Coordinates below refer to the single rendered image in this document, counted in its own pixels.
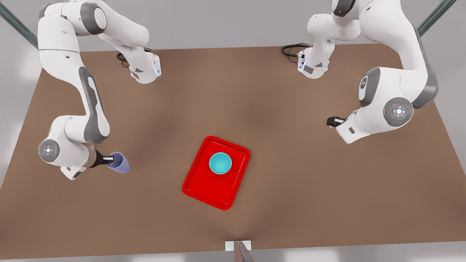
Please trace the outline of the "lavender cup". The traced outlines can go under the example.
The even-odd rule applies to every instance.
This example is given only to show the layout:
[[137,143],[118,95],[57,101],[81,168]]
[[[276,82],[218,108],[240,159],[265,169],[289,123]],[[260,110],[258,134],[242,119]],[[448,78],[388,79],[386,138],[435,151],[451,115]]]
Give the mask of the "lavender cup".
[[110,154],[109,158],[111,158],[111,161],[109,161],[106,165],[111,170],[120,174],[126,174],[130,170],[130,164],[122,153],[112,153]]

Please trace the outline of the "teal bowl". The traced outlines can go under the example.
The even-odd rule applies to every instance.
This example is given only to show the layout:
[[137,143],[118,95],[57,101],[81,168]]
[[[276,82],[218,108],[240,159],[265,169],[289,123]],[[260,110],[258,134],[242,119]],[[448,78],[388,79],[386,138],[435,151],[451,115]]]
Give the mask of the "teal bowl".
[[224,152],[217,152],[209,159],[209,168],[215,174],[226,174],[232,167],[231,157]]

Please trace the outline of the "red tray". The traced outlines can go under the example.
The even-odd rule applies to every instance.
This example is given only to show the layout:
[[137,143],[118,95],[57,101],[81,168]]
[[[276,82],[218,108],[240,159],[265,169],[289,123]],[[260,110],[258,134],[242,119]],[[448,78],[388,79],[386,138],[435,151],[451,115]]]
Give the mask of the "red tray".
[[182,185],[183,193],[217,209],[228,210],[250,157],[245,147],[207,136]]

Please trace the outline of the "silver frame post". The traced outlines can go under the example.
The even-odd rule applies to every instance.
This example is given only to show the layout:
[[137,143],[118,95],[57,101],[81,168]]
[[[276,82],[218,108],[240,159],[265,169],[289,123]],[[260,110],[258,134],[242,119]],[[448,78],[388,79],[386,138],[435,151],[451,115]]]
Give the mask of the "silver frame post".
[[457,0],[442,0],[418,26],[419,36],[423,36],[456,2]]
[[2,17],[13,29],[25,38],[37,50],[37,36],[16,15],[14,15],[2,2],[0,2],[0,17]]
[[225,250],[234,252],[234,262],[255,262],[251,255],[251,241],[228,241],[225,242]]

